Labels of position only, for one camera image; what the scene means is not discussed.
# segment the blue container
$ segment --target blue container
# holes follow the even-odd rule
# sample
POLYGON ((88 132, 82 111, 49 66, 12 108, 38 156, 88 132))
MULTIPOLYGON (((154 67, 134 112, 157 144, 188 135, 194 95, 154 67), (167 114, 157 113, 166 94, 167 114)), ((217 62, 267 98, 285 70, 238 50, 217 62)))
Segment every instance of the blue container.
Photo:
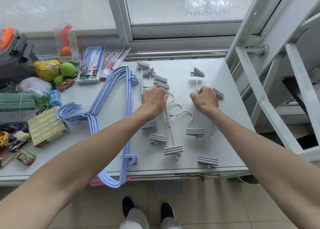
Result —
POLYGON ((61 106, 60 92, 52 90, 49 92, 49 101, 51 106, 61 106))

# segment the grey pants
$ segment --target grey pants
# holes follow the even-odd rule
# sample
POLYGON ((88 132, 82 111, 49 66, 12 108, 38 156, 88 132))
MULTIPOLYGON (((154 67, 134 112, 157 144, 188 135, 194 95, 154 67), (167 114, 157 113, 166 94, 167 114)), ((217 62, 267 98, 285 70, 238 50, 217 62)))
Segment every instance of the grey pants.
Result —
MULTIPOLYGON (((149 229, 148 219, 141 210, 132 208, 126 220, 120 225, 120 229, 149 229)), ((175 219, 167 217, 162 220, 160 229, 182 229, 182 227, 175 219)))

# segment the black shoe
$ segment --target black shoe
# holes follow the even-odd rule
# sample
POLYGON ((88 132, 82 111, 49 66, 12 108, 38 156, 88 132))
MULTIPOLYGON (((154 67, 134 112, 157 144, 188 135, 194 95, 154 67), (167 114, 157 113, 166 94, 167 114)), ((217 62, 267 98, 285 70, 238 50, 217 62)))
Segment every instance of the black shoe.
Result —
POLYGON ((134 203, 133 199, 130 197, 124 197, 122 200, 122 212, 125 218, 127 218, 129 211, 132 208, 137 208, 136 204, 134 203))
POLYGON ((168 202, 162 203, 161 209, 160 209, 160 217, 161 217, 161 222, 166 217, 172 217, 173 219, 175 219, 174 210, 172 209, 171 205, 168 202))

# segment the frosted glass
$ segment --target frosted glass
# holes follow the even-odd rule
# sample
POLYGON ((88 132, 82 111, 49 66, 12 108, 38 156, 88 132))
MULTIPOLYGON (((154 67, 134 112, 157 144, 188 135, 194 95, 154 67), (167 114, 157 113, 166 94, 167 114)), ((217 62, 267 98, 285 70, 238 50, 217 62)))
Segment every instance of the frosted glass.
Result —
POLYGON ((108 0, 0 0, 0 23, 32 33, 61 23, 74 30, 116 28, 108 0))
POLYGON ((243 20, 252 0, 126 0, 131 25, 243 20))

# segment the cardboard box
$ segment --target cardboard box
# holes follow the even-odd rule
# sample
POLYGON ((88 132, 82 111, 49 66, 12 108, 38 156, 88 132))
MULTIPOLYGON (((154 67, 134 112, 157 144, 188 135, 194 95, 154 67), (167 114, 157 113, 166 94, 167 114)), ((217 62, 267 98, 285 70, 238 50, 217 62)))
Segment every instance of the cardboard box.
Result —
POLYGON ((28 120, 29 132, 35 147, 42 146, 54 141, 70 131, 66 122, 56 118, 57 106, 28 120))

